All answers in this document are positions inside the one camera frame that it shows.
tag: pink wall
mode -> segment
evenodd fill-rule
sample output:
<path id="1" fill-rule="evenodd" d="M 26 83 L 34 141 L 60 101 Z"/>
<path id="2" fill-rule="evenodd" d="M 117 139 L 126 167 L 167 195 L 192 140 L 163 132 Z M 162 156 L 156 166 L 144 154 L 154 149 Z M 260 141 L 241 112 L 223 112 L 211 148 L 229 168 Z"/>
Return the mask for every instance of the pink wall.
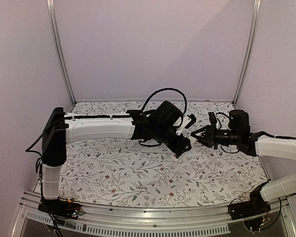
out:
<path id="1" fill-rule="evenodd" d="M 0 1 L 0 237 L 22 192 L 37 178 L 24 149 L 52 109 L 70 103 L 52 40 L 46 1 Z"/>
<path id="2" fill-rule="evenodd" d="M 249 112 L 253 131 L 296 136 L 296 0 L 262 1 L 238 107 Z M 296 171 L 295 162 L 264 160 L 274 179 Z"/>
<path id="3" fill-rule="evenodd" d="M 163 87 L 232 100 L 253 1 L 57 0 L 55 8 L 78 101 L 146 99 Z"/>

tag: white plastic cover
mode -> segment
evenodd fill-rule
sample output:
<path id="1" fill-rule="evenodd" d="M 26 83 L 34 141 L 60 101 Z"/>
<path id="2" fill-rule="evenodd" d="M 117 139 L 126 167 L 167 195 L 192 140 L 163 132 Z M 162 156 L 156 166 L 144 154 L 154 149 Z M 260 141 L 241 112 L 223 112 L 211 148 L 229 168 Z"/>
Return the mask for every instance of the white plastic cover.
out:
<path id="1" fill-rule="evenodd" d="M 60 166 L 52 167 L 47 164 L 43 164 L 43 196 L 45 199 L 58 198 L 59 180 L 60 180 Z"/>

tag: black cable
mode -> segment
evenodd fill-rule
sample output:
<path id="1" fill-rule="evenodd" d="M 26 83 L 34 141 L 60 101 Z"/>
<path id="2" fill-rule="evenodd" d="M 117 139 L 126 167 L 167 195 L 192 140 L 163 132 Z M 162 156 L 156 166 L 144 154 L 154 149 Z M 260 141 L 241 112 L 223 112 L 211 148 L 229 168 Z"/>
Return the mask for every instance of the black cable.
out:
<path id="1" fill-rule="evenodd" d="M 157 141 L 157 144 L 153 144 L 153 145 L 148 145 L 148 144 L 143 144 L 145 141 L 138 141 L 139 145 L 143 146 L 143 147 L 158 147 L 160 145 L 162 145 L 161 142 Z"/>
<path id="2" fill-rule="evenodd" d="M 275 220 L 273 221 L 273 223 L 272 223 L 271 225 L 265 227 L 265 228 L 262 228 L 262 229 L 261 229 L 262 231 L 263 231 L 263 230 L 266 230 L 266 229 L 268 229 L 268 228 L 270 228 L 271 226 L 273 226 L 273 225 L 276 223 L 277 219 L 280 217 L 280 215 L 281 215 L 281 211 L 282 211 L 282 201 L 281 201 L 280 198 L 278 198 L 278 199 L 279 199 L 279 201 L 280 201 L 280 210 L 279 210 L 279 212 L 278 212 L 278 214 L 277 214 Z"/>
<path id="3" fill-rule="evenodd" d="M 218 130 L 220 130 L 220 129 L 222 128 L 222 123 L 221 123 L 221 121 L 219 120 L 219 118 L 217 118 L 217 121 L 218 121 L 218 123 L 219 123 L 219 128 L 218 128 Z"/>
<path id="4" fill-rule="evenodd" d="M 39 142 L 39 140 L 44 136 L 44 134 L 52 127 L 54 126 L 56 123 L 66 120 L 66 119 L 73 119 L 73 117 L 65 117 L 65 118 L 60 118 L 58 120 L 53 121 L 47 128 L 44 129 L 44 131 L 41 133 L 41 135 L 25 150 L 25 152 L 32 152 L 32 153 L 37 153 L 40 156 L 42 156 L 39 152 L 37 151 L 33 151 L 31 150 L 36 144 L 37 142 Z"/>
<path id="5" fill-rule="evenodd" d="M 226 118 L 229 119 L 229 116 L 227 114 L 223 113 L 223 112 L 218 112 L 218 113 L 216 113 L 216 115 L 224 115 Z"/>
<path id="6" fill-rule="evenodd" d="M 268 136 L 268 137 L 271 137 L 271 138 L 279 138 L 279 139 L 295 139 L 296 140 L 296 137 L 289 137 L 289 136 L 274 136 L 274 135 L 271 135 L 265 131 L 260 131 L 258 132 L 262 135 L 265 135 L 265 136 Z"/>
<path id="7" fill-rule="evenodd" d="M 177 93 L 181 94 L 183 99 L 184 99 L 184 104 L 185 104 L 185 108 L 184 108 L 184 111 L 183 111 L 183 115 L 186 113 L 186 109 L 187 109 L 187 100 L 186 100 L 186 97 L 185 95 L 183 94 L 183 92 L 181 92 L 180 90 L 178 89 L 175 89 L 175 88 L 171 88 L 171 87 L 167 87 L 167 88 L 163 88 L 163 89 L 160 89 L 160 90 L 156 90 L 153 94 L 151 94 L 147 100 L 145 101 L 143 107 L 141 108 L 141 111 L 144 111 L 146 105 L 148 104 L 149 100 L 155 95 L 155 94 L 158 94 L 159 92 L 162 92 L 162 91 L 165 91 L 165 90 L 172 90 L 172 91 L 176 91 Z"/>
<path id="8" fill-rule="evenodd" d="M 239 152 L 239 150 L 237 150 L 236 152 L 227 152 L 227 151 L 225 151 L 225 149 L 222 147 L 222 145 L 221 145 L 221 149 L 222 149 L 223 152 L 228 153 L 228 154 L 237 154 L 237 153 Z"/>
<path id="9" fill-rule="evenodd" d="M 243 202 L 243 200 L 241 200 L 240 198 L 235 198 L 234 200 L 232 200 L 228 206 L 228 213 L 230 213 L 230 206 L 232 205 L 232 203 L 236 200 L 240 200 L 241 202 Z"/>

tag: wire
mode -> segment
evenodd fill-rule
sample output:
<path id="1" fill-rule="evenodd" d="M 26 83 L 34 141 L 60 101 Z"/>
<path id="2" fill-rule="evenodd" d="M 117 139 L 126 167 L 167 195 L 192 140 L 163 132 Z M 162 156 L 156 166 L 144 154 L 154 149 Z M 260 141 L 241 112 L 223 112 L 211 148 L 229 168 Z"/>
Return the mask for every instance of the wire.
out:
<path id="1" fill-rule="evenodd" d="M 281 201 L 280 198 L 278 198 L 278 200 L 280 201 L 280 210 L 279 210 L 279 212 L 278 212 L 278 214 L 277 214 L 275 220 L 273 221 L 273 223 L 272 223 L 271 225 L 269 225 L 269 226 L 267 226 L 267 227 L 265 227 L 265 228 L 262 228 L 262 229 L 261 229 L 262 231 L 263 231 L 263 230 L 266 230 L 266 229 L 268 229 L 268 228 L 270 228 L 271 226 L 273 226 L 273 225 L 276 223 L 276 221 L 278 220 L 278 218 L 280 217 L 281 212 L 282 212 L 282 201 Z"/>
<path id="2" fill-rule="evenodd" d="M 187 100 L 186 100 L 186 97 L 185 95 L 183 94 L 183 92 L 181 92 L 180 90 L 178 89 L 175 89 L 175 88 L 171 88 L 171 87 L 167 87 L 167 88 L 163 88 L 163 89 L 160 89 L 160 90 L 156 90 L 153 94 L 151 94 L 147 100 L 145 101 L 143 107 L 141 108 L 141 111 L 144 111 L 146 105 L 148 104 L 148 102 L 150 101 L 150 99 L 155 95 L 155 94 L 158 94 L 162 91 L 165 91 L 165 90 L 172 90 L 172 91 L 176 91 L 177 93 L 181 94 L 183 99 L 184 99 L 184 104 L 185 104 L 185 108 L 184 108 L 184 112 L 183 112 L 183 115 L 186 113 L 186 109 L 187 109 Z"/>
<path id="3" fill-rule="evenodd" d="M 227 151 L 225 151 L 225 149 L 222 147 L 222 145 L 221 145 L 221 149 L 222 149 L 223 152 L 228 153 L 228 154 L 237 154 L 237 153 L 239 152 L 239 150 L 237 150 L 236 152 L 227 152 Z"/>
<path id="4" fill-rule="evenodd" d="M 218 112 L 218 113 L 216 113 L 216 115 L 224 115 L 226 118 L 229 119 L 229 116 L 227 114 L 223 113 L 223 112 Z"/>
<path id="5" fill-rule="evenodd" d="M 296 137 L 289 137 L 289 136 L 274 136 L 274 135 L 271 135 L 265 131 L 261 131 L 261 132 L 258 132 L 262 135 L 265 135 L 265 136 L 268 136 L 268 137 L 271 137 L 271 138 L 279 138 L 279 139 L 295 139 L 296 140 Z"/>
<path id="6" fill-rule="evenodd" d="M 162 145 L 161 142 L 157 141 L 157 144 L 153 144 L 153 145 L 148 145 L 148 144 L 143 144 L 145 141 L 138 141 L 139 145 L 143 146 L 143 147 L 158 147 L 160 145 Z"/>
<path id="7" fill-rule="evenodd" d="M 39 142 L 39 140 L 44 136 L 44 134 L 52 127 L 54 126 L 56 123 L 66 120 L 66 119 L 73 119 L 73 117 L 65 117 L 65 118 L 60 118 L 58 120 L 53 121 L 48 127 L 46 127 L 43 132 L 41 133 L 41 135 L 25 150 L 25 152 L 32 152 L 32 153 L 37 153 L 40 156 L 42 156 L 39 152 L 37 151 L 32 151 L 31 149 L 37 144 L 37 142 Z"/>
<path id="8" fill-rule="evenodd" d="M 228 206 L 228 212 L 230 213 L 230 206 L 232 205 L 232 203 L 236 200 L 240 200 L 241 202 L 243 202 L 243 200 L 241 200 L 240 198 L 235 198 L 234 200 L 232 200 Z"/>
<path id="9" fill-rule="evenodd" d="M 263 222 L 261 225 L 259 225 L 259 226 L 262 226 L 262 227 L 261 227 L 258 231 L 251 231 L 251 230 L 250 230 L 250 229 L 251 229 L 250 226 L 246 226 L 245 223 L 244 223 L 244 221 L 243 221 L 242 223 L 243 223 L 243 225 L 246 227 L 246 229 L 247 229 L 249 232 L 251 232 L 251 233 L 256 233 L 256 232 L 264 231 L 264 230 L 266 230 L 266 229 L 271 228 L 271 227 L 276 223 L 276 221 L 278 220 L 278 218 L 280 217 L 281 212 L 282 212 L 282 201 L 281 201 L 280 198 L 278 198 L 278 200 L 280 201 L 280 210 L 279 210 L 279 212 L 278 212 L 278 214 L 277 214 L 275 220 L 272 222 L 272 224 L 270 224 L 269 226 L 263 228 L 263 226 L 264 226 L 265 223 L 266 223 L 266 222 Z"/>
<path id="10" fill-rule="evenodd" d="M 218 130 L 220 130 L 220 129 L 222 128 L 222 123 L 221 123 L 221 121 L 219 120 L 219 118 L 217 118 L 217 121 L 218 121 L 218 123 L 219 123 L 219 128 L 218 128 Z"/>

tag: leaf pattern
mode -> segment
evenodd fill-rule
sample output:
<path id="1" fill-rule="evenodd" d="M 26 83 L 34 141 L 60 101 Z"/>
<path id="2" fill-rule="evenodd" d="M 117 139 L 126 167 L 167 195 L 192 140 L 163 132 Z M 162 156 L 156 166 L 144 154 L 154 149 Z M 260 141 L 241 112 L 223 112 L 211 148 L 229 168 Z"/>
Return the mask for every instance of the leaf pattern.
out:
<path id="1" fill-rule="evenodd" d="M 183 102 L 173 102 L 184 109 Z M 82 102 L 76 114 L 113 114 L 140 109 L 142 102 Z M 146 110 L 161 102 L 149 102 Z M 233 110 L 230 103 L 188 102 L 187 114 L 197 123 L 184 132 L 209 124 L 208 112 Z M 228 121 L 218 115 L 223 128 Z M 67 144 L 67 161 L 61 170 L 59 195 L 81 202 L 131 207 L 187 207 L 247 200 L 267 180 L 258 157 L 196 144 L 180 161 L 165 147 L 148 148 L 138 141 L 108 138 Z M 235 147 L 226 148 L 235 151 Z M 35 192 L 40 192 L 40 183 Z"/>

